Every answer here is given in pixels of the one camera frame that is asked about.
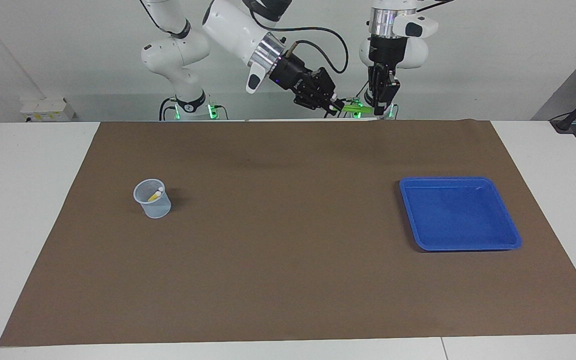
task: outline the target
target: clear plastic cup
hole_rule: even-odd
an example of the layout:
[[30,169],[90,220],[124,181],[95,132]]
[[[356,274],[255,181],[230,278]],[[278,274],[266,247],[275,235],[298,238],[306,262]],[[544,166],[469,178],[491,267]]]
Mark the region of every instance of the clear plastic cup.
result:
[[[161,191],[161,195],[156,199],[149,201],[153,196]],[[141,205],[146,216],[151,219],[160,219],[165,217],[172,207],[166,186],[157,178],[149,178],[140,182],[132,192],[134,200]]]

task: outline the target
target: blue tray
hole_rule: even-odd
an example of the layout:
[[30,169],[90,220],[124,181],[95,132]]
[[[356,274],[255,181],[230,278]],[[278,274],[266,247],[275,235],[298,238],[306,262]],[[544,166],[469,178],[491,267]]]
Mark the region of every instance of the blue tray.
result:
[[519,232],[485,177],[407,177],[400,184],[414,240],[426,251],[518,249]]

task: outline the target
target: white table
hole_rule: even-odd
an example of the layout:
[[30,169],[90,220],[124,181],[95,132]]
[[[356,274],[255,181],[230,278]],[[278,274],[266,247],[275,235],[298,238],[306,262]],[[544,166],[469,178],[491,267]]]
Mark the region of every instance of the white table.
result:
[[[576,139],[549,123],[493,123],[576,267]],[[98,123],[0,123],[0,335]],[[576,335],[0,348],[0,359],[576,359]]]

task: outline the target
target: brown mat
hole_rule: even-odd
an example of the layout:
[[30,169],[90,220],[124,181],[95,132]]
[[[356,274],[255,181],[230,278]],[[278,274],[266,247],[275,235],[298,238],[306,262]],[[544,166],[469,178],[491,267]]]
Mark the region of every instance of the brown mat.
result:
[[[422,251],[407,176],[489,177],[523,247]],[[102,123],[0,346],[560,333],[576,270],[488,122]]]

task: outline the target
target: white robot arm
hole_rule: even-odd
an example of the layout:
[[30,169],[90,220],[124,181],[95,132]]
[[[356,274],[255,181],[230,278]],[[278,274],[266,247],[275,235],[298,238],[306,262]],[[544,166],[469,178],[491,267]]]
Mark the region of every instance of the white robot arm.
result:
[[[268,77],[295,94],[295,104],[311,110],[322,108],[336,115],[344,107],[325,68],[312,71],[269,29],[280,20],[292,0],[244,0],[248,12],[227,0],[213,0],[203,18],[203,29],[220,46],[250,68],[246,91],[253,94]],[[257,14],[260,20],[251,16]]]
[[140,0],[158,29],[169,37],[146,45],[141,60],[155,74],[170,80],[176,107],[185,119],[209,119],[206,93],[194,71],[185,68],[210,54],[208,39],[192,30],[178,0]]
[[393,102],[401,84],[396,69],[420,68],[428,59],[423,40],[437,32],[439,23],[418,13],[418,0],[373,0],[370,38],[359,57],[368,66],[368,89],[364,98],[381,116]]

